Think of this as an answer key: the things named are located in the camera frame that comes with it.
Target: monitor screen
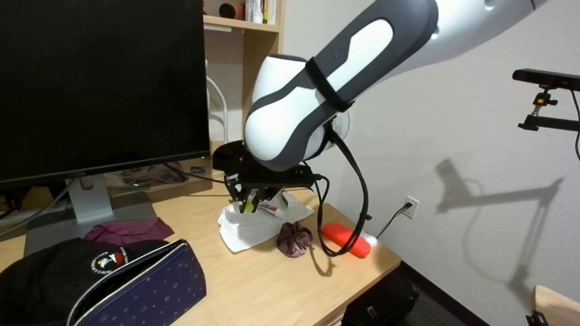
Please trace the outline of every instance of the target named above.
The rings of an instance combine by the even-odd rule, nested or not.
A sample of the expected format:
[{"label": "monitor screen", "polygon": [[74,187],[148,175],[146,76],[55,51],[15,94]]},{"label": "monitor screen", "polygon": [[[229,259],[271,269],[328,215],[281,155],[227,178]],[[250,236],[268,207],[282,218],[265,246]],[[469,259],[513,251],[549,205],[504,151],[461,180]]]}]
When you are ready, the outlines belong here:
[{"label": "monitor screen", "polygon": [[0,1],[0,121],[0,189],[209,154],[201,1]]}]

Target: wooden shelf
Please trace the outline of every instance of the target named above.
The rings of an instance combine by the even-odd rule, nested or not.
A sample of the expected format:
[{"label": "wooden shelf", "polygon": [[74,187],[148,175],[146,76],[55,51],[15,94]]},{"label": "wooden shelf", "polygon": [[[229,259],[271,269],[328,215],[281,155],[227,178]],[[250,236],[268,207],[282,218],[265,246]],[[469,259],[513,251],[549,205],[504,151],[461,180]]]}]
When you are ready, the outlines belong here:
[{"label": "wooden shelf", "polygon": [[205,15],[204,23],[207,25],[219,27],[241,28],[243,30],[263,31],[270,33],[280,32],[280,28],[278,27],[278,25],[256,24],[250,23],[249,21],[221,18],[216,16]]}]

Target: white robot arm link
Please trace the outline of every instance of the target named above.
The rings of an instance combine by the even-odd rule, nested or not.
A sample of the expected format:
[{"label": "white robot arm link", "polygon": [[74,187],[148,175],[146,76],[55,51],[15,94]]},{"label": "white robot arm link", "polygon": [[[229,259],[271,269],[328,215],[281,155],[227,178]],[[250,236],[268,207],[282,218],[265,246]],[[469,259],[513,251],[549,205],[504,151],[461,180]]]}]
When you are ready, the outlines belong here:
[{"label": "white robot arm link", "polygon": [[269,56],[244,128],[252,156],[285,171],[327,147],[323,125],[375,84],[453,59],[547,0],[376,0],[309,61]]}]

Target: black bag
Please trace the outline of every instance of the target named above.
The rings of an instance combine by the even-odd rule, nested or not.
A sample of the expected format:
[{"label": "black bag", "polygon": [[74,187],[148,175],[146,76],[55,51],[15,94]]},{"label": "black bag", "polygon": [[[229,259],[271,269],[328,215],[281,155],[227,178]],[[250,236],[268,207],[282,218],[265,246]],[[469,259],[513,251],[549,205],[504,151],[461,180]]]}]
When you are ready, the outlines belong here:
[{"label": "black bag", "polygon": [[397,325],[413,310],[418,298],[415,287],[397,269],[348,305],[342,325]]}]

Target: electrical outlet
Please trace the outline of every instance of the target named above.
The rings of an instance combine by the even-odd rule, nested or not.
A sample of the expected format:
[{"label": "electrical outlet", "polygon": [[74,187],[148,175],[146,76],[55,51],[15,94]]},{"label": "electrical outlet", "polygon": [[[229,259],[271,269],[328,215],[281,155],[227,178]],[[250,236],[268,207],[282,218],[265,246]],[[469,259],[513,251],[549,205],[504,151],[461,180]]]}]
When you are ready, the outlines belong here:
[{"label": "electrical outlet", "polygon": [[419,206],[419,201],[411,196],[407,196],[407,199],[405,199],[405,202],[403,204],[406,204],[408,202],[412,203],[413,206],[404,210],[403,214],[407,215],[410,219],[412,219],[413,216],[415,216],[415,212],[417,211],[417,206]]}]

